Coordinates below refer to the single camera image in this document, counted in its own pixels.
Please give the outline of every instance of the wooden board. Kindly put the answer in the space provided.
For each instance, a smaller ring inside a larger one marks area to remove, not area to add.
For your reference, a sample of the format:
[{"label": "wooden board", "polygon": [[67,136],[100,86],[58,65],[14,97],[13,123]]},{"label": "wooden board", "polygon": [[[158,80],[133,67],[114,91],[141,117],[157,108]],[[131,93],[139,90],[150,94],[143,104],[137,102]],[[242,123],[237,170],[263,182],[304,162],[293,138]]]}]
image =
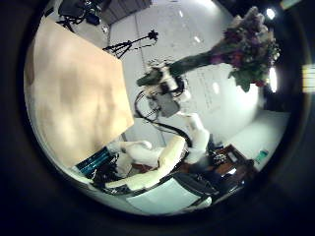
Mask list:
[{"label": "wooden board", "polygon": [[31,122],[65,166],[88,158],[133,125],[120,60],[48,19],[41,21],[30,58]]}]

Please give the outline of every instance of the ceiling light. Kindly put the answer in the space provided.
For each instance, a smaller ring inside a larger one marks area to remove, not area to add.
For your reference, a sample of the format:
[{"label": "ceiling light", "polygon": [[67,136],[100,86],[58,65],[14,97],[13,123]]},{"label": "ceiling light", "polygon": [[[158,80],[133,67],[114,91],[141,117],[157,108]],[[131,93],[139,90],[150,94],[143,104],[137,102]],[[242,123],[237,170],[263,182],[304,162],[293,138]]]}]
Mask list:
[{"label": "ceiling light", "polygon": [[271,8],[267,9],[266,14],[267,14],[267,16],[269,17],[270,20],[273,20],[274,17],[276,16],[276,12],[273,9],[271,9]]},{"label": "ceiling light", "polygon": [[272,67],[269,71],[269,80],[272,92],[276,92],[278,88],[278,78],[275,67]]}]

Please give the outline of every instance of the flower bouquet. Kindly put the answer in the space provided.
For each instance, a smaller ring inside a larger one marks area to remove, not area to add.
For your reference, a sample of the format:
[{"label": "flower bouquet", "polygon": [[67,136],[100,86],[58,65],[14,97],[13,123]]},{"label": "flower bouquet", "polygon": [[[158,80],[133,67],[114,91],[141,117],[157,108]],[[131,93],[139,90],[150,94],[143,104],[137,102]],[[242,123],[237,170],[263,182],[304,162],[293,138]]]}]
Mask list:
[{"label": "flower bouquet", "polygon": [[[264,86],[270,68],[280,56],[274,34],[264,25],[264,20],[258,9],[252,7],[243,19],[239,16],[233,19],[223,39],[211,50],[167,65],[170,75],[176,78],[199,67],[225,63],[233,68],[228,77],[234,77],[236,85],[244,91],[249,91],[251,84]],[[156,85],[161,77],[162,72],[152,68],[137,84]]]}]

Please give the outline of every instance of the black cable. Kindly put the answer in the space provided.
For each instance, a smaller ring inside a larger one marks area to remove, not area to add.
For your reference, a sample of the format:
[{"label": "black cable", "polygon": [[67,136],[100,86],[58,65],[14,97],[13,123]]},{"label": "black cable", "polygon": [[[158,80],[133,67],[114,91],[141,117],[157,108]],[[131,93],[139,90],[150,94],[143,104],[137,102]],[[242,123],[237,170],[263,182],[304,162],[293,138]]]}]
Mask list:
[{"label": "black cable", "polygon": [[177,95],[175,95],[174,97],[180,96],[183,92],[184,92],[184,90],[181,91],[180,93],[178,93]]},{"label": "black cable", "polygon": [[152,109],[147,115],[146,117],[149,118],[150,116],[152,116],[153,114],[157,115],[158,113],[158,109]]},{"label": "black cable", "polygon": [[153,127],[155,127],[157,130],[159,130],[159,131],[161,131],[161,132],[165,132],[165,133],[169,133],[169,134],[177,135],[177,134],[176,134],[176,133],[174,133],[174,132],[166,131],[166,130],[164,130],[164,129],[162,129],[162,128],[159,128],[159,127],[155,126],[153,123],[150,123],[150,124],[152,124],[152,125],[153,125]]},{"label": "black cable", "polygon": [[143,118],[144,120],[150,122],[150,123],[159,125],[159,126],[164,127],[164,128],[166,128],[166,129],[168,129],[168,130],[172,130],[172,131],[176,132],[179,136],[181,136],[181,137],[183,137],[183,138],[185,139],[185,141],[186,141],[186,143],[187,143],[187,146],[188,146],[189,148],[191,148],[191,147],[192,147],[192,141],[190,140],[189,136],[188,136],[185,132],[183,132],[182,130],[180,130],[180,129],[178,129],[178,128],[175,128],[175,127],[173,127],[173,126],[169,126],[169,125],[166,125],[166,124],[163,124],[163,123],[155,122],[154,120],[151,120],[151,119],[145,117],[145,116],[141,113],[141,111],[140,111],[139,108],[138,108],[138,101],[139,101],[140,96],[143,97],[143,93],[144,93],[143,91],[140,91],[140,92],[138,93],[138,95],[137,95],[137,97],[136,97],[136,100],[135,100],[135,103],[134,103],[134,108],[135,108],[135,112],[137,113],[137,115],[138,115],[139,117]]}]

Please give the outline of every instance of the tripod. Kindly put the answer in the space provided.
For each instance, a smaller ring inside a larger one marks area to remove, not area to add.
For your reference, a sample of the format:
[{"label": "tripod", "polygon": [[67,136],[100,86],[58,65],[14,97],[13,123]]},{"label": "tripod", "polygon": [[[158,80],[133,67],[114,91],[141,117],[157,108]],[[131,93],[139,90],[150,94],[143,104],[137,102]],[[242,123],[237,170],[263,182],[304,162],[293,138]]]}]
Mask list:
[{"label": "tripod", "polygon": [[[137,41],[140,41],[140,40],[143,40],[145,38],[153,39],[155,42],[152,43],[152,44],[148,44],[148,45],[144,45],[144,46],[140,46],[140,47],[136,47],[136,48],[130,49],[132,47],[133,43],[135,43]],[[104,50],[104,51],[111,51],[112,53],[114,53],[116,55],[116,57],[118,59],[120,59],[128,50],[135,50],[135,49],[140,49],[142,47],[153,46],[153,45],[155,45],[157,43],[157,41],[158,41],[158,33],[155,32],[152,29],[148,33],[147,36],[141,37],[141,38],[136,39],[134,41],[128,40],[128,41],[125,41],[125,42],[117,43],[117,44],[112,45],[112,46],[107,46],[105,48],[102,48],[102,50]]]}]

